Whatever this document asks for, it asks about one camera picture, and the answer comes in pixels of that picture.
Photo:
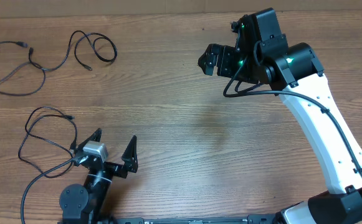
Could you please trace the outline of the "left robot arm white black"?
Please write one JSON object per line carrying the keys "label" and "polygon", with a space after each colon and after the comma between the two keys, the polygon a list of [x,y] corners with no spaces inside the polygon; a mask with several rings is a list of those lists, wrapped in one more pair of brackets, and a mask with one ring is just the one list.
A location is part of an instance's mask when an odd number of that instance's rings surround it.
{"label": "left robot arm white black", "polygon": [[121,159],[123,164],[108,162],[108,150],[101,140],[98,128],[75,149],[75,166],[88,169],[84,184],[72,184],[63,189],[59,205],[62,209],[60,223],[116,223],[113,215],[104,215],[101,209],[114,177],[127,178],[138,170],[137,137],[128,143]]}

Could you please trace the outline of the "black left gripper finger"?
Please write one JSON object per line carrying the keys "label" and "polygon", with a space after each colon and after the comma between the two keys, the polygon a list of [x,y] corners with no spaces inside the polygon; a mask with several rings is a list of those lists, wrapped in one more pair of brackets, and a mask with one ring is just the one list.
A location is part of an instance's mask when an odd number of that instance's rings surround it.
{"label": "black left gripper finger", "polygon": [[79,151],[83,151],[84,146],[89,142],[89,141],[95,141],[95,142],[100,142],[102,136],[102,129],[98,128],[90,137],[88,137],[85,141],[81,142],[74,150],[74,152],[79,152]]}
{"label": "black left gripper finger", "polygon": [[137,173],[138,158],[136,153],[137,137],[133,135],[128,143],[121,159],[124,162],[124,167],[128,172]]}

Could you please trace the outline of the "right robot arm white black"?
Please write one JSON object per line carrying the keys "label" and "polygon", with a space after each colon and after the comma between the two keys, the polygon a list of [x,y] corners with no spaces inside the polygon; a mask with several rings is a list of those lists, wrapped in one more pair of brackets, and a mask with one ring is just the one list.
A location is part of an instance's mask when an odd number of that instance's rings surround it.
{"label": "right robot arm white black", "polygon": [[234,97],[279,97],[310,143],[326,190],[275,214],[249,215],[249,223],[358,223],[362,221],[362,149],[330,91],[323,65],[302,42],[289,46],[272,8],[231,24],[235,46],[210,44],[199,57],[206,75],[229,79]]}

